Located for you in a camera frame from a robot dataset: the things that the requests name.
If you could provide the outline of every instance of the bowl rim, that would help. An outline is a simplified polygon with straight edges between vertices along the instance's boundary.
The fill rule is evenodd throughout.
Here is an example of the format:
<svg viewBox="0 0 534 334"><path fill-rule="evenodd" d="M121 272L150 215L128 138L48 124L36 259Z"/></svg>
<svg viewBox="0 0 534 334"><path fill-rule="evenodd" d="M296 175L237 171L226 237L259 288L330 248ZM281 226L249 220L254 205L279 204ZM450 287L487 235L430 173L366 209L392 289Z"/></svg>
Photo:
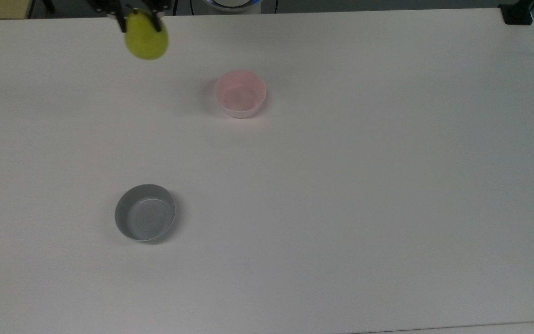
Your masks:
<svg viewBox="0 0 534 334"><path fill-rule="evenodd" d="M259 101L259 103L257 103L256 106L254 106L253 108L250 108L248 110L231 110L230 108L228 108L227 106L224 106L224 104L222 104L220 102L220 99L218 98L218 92L217 92L217 89L218 89L218 85L220 85L220 81L225 77L227 76L228 74L232 74L233 72L247 72L249 74L251 74L252 76L254 76L255 78L257 78L259 80L259 83L261 83L261 101ZM246 70L244 68L240 68L240 69L237 69L237 70L231 70L231 71L228 71L224 74L222 74L222 76L220 76L218 78L218 80L216 81L216 84L214 85L214 97L216 97L216 100L218 101L218 104L220 104L220 106L226 110L229 110L230 112L233 112L235 114L242 114L244 112L250 112L250 111L253 111L257 108L259 108L259 106L261 106L261 104L263 104L263 102L265 101L265 98L267 97L267 85L265 84L265 81L263 80L263 78L261 78L258 74L256 74L255 72L252 72L250 70Z"/></svg>
<svg viewBox="0 0 534 334"><path fill-rule="evenodd" d="M147 194L144 196L137 196L136 193L139 193L142 189L144 190L153 190L156 192L156 194ZM156 235L155 237L152 237L150 239L137 239L134 238L133 235L128 231L127 227L125 226L127 224L127 214L129 213L129 210L131 207L137 203L138 200L145 198L145 197L159 197L161 199L165 199L169 205L173 208L172 213L172 219L170 220L170 223L167 224L167 226L162 230L161 233ZM152 241L155 239L160 238L161 236L165 235L172 225L174 224L174 221L176 220L176 214L177 214L177 206L176 201L174 200L174 196L163 188L162 186L158 186L157 184L140 184L139 186L134 186L133 188L127 190L123 196L121 196L121 199L117 202L116 207L114 208L114 222L117 225L117 228L125 237L128 237L131 240L135 241Z"/></svg>

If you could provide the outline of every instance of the bowl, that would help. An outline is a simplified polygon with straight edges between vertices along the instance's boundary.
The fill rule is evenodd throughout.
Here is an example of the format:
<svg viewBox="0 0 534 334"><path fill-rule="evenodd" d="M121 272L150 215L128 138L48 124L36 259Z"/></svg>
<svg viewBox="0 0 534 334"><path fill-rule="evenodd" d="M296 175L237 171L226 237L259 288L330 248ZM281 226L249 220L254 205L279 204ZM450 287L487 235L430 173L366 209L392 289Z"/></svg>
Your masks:
<svg viewBox="0 0 534 334"><path fill-rule="evenodd" d="M267 87L260 76L247 70L227 72L218 79L214 88L222 110L232 117L250 117L265 101Z"/></svg>
<svg viewBox="0 0 534 334"><path fill-rule="evenodd" d="M114 221L126 237L137 241L157 239L172 226L176 203L168 190L155 184L142 184L117 203Z"/></svg>

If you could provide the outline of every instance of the white device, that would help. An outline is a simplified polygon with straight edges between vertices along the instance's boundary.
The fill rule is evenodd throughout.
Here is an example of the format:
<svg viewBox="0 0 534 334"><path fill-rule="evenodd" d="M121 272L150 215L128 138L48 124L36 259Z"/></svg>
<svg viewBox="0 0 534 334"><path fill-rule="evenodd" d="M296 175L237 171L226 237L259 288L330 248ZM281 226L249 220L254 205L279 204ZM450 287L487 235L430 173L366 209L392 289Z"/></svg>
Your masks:
<svg viewBox="0 0 534 334"><path fill-rule="evenodd" d="M263 0L203 0L210 15L235 13L261 13Z"/></svg>

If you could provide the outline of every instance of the black clamp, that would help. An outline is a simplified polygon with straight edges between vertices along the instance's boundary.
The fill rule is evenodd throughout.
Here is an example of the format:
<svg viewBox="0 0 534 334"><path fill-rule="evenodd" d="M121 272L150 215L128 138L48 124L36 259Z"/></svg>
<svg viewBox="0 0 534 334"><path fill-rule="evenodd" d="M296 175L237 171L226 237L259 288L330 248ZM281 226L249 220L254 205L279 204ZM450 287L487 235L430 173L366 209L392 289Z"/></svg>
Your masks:
<svg viewBox="0 0 534 334"><path fill-rule="evenodd" d="M499 5L498 7L502 10L502 18L507 25L530 26L533 22L530 11L533 10L534 0L519 0L513 5Z"/></svg>
<svg viewBox="0 0 534 334"><path fill-rule="evenodd" d="M121 32L127 32L125 14L121 0L86 0L89 5L98 13L106 13L111 19L116 19L121 28ZM165 10L170 8L171 0L142 0L144 5L150 9L151 21L155 31L160 32L162 25L160 18L165 15Z"/></svg>

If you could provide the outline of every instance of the pear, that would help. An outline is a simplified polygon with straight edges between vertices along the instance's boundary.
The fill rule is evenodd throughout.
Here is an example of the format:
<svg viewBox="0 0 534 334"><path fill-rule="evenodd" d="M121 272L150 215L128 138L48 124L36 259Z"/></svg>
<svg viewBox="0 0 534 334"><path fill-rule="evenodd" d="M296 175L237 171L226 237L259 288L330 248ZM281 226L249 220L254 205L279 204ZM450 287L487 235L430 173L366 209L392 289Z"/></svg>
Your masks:
<svg viewBox="0 0 534 334"><path fill-rule="evenodd" d="M168 49L168 32L160 21L162 30L155 31L151 15L144 9L134 8L127 15L125 45L138 58L152 60L161 57Z"/></svg>

